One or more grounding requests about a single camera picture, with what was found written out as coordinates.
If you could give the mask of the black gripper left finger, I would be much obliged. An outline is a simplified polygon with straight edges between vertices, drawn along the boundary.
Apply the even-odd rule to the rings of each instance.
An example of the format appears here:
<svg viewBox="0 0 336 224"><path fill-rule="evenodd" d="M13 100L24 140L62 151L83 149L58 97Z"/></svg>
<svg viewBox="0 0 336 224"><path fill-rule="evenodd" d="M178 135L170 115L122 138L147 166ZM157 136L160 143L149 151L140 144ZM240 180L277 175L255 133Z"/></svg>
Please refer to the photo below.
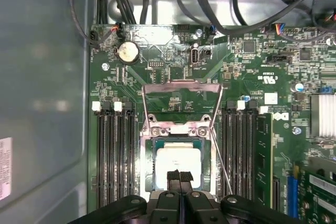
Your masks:
<svg viewBox="0 0 336 224"><path fill-rule="evenodd" d="M154 191L149 201L125 196L71 223L179 223L181 193L173 187L180 179L178 170L167 172L167 190Z"/></svg>

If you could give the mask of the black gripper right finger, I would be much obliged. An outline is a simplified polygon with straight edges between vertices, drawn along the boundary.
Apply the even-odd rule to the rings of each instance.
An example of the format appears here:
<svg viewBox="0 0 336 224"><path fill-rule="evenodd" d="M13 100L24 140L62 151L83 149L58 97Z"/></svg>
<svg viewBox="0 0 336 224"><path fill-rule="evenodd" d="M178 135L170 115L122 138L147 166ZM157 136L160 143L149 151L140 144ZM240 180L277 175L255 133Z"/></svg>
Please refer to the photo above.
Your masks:
<svg viewBox="0 0 336 224"><path fill-rule="evenodd" d="M184 193L187 223L299 223L260 203L237 195L227 195L220 202L191 186L191 172L180 172L179 182Z"/></svg>

